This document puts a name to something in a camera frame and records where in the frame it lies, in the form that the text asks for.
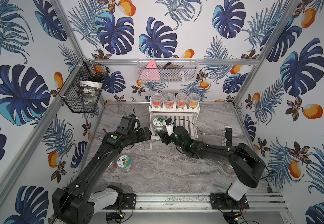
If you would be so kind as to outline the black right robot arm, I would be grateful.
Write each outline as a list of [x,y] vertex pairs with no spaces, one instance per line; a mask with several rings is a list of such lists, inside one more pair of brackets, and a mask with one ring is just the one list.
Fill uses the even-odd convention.
[[158,132],[161,142],[173,143],[189,158],[210,159],[228,162],[236,174],[236,179],[227,190],[227,198],[240,201],[251,189],[256,188],[266,165],[246,144],[238,146],[216,146],[193,140],[183,126],[167,128]]

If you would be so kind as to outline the clear seed container orange label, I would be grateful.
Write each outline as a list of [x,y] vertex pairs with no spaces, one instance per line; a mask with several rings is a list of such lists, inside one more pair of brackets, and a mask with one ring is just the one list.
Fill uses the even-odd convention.
[[197,93],[191,93],[189,96],[189,108],[196,108],[200,102],[200,96]]

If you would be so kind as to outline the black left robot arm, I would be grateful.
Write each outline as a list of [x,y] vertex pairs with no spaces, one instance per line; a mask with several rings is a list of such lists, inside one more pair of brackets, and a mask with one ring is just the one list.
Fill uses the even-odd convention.
[[88,224],[95,213],[116,204],[120,194],[116,188],[107,188],[97,198],[92,197],[96,183],[124,148],[149,141],[151,135],[148,127],[140,127],[134,114],[122,117],[117,129],[103,137],[98,151],[75,180],[53,193],[55,218],[66,224]]

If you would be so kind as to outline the clear seed container red label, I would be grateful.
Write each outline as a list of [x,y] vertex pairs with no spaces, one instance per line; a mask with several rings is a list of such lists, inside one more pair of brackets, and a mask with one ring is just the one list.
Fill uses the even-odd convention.
[[176,95],[177,108],[184,108],[187,104],[188,96],[185,93],[178,93]]

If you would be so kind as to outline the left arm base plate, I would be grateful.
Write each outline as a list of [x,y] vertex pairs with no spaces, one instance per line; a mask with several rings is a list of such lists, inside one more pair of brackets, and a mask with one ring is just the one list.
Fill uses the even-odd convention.
[[107,206],[106,210],[134,210],[136,207],[137,195],[134,193],[122,193],[117,197],[113,205]]

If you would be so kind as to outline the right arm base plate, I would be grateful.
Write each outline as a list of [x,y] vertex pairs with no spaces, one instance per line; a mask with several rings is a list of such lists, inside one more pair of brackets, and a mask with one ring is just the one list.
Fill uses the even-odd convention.
[[242,210],[250,209],[247,197],[244,195],[239,201],[232,199],[227,193],[211,193],[211,207],[214,210]]

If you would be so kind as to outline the green white lid jar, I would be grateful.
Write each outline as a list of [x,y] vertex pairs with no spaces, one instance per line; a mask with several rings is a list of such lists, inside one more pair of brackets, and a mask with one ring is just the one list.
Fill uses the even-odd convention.
[[129,173],[133,167],[132,160],[128,155],[122,155],[117,159],[117,166],[122,169],[123,172]]

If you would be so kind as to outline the green lid seed jar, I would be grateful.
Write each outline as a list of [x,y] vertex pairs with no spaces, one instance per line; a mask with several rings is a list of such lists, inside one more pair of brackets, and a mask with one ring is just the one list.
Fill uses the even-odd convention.
[[153,132],[158,135],[159,132],[165,132],[166,126],[165,126],[165,118],[161,116],[157,116],[152,120],[152,128]]

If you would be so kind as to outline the red label lid jar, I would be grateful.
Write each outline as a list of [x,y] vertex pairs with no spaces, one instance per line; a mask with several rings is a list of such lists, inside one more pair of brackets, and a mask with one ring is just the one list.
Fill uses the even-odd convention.
[[231,177],[236,177],[235,171],[230,164],[224,163],[222,168],[226,175],[231,176]]

